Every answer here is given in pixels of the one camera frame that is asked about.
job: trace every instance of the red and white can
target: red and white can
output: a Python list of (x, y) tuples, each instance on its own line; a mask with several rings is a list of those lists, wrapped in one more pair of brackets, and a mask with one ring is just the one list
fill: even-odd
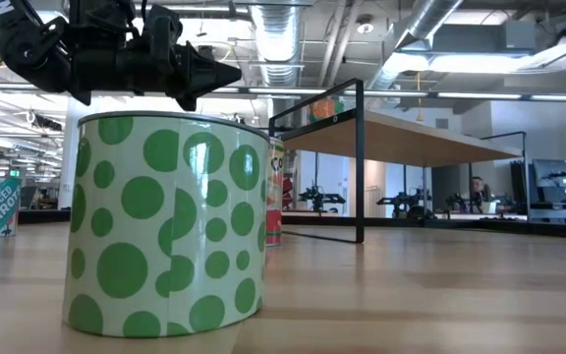
[(283, 142), (270, 138), (267, 169), (265, 245), (281, 244), (281, 208), (283, 200)]

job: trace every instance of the black robotic arm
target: black robotic arm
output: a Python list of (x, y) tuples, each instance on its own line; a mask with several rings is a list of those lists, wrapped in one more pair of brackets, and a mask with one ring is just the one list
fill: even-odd
[(37, 88), (68, 91), (84, 104), (92, 90), (159, 91), (193, 111), (198, 97), (242, 77), (188, 42), (176, 44), (183, 30), (176, 13), (153, 5), (141, 34), (135, 13), (132, 0), (72, 0), (69, 22), (44, 24), (27, 0), (0, 0), (1, 59)]

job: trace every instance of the polka dot container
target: polka dot container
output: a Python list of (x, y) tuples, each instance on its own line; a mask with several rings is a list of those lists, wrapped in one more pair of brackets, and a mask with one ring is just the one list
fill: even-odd
[(190, 114), (80, 122), (64, 321), (94, 334), (213, 330), (262, 303), (267, 136)]

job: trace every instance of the wooden tabletop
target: wooden tabletop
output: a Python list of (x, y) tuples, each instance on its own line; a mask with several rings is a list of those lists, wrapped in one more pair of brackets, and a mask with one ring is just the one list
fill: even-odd
[[(440, 167), (522, 156), (516, 148), (384, 114), (366, 111), (365, 118), (369, 160)], [(285, 148), (355, 157), (355, 119), (285, 140)]]

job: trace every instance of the metal rim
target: metal rim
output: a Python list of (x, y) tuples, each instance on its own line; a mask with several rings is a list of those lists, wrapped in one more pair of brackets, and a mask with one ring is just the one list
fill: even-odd
[(270, 137), (264, 132), (260, 131), (259, 129), (255, 129), (253, 127), (249, 127), (247, 125), (239, 124), (236, 122), (231, 122), (226, 119), (207, 117), (194, 113), (172, 113), (172, 112), (159, 112), (159, 111), (116, 111), (116, 112), (95, 113), (95, 114), (87, 115), (84, 118), (81, 118), (80, 121), (78, 121), (78, 127), (80, 127), (84, 123), (88, 123), (93, 120), (103, 119), (103, 118), (119, 118), (120, 116), (149, 117), (149, 118), (183, 118), (183, 119), (195, 120), (200, 122), (216, 123), (233, 128), (242, 129), (249, 133), (256, 134), (264, 138), (268, 142), (270, 141)]

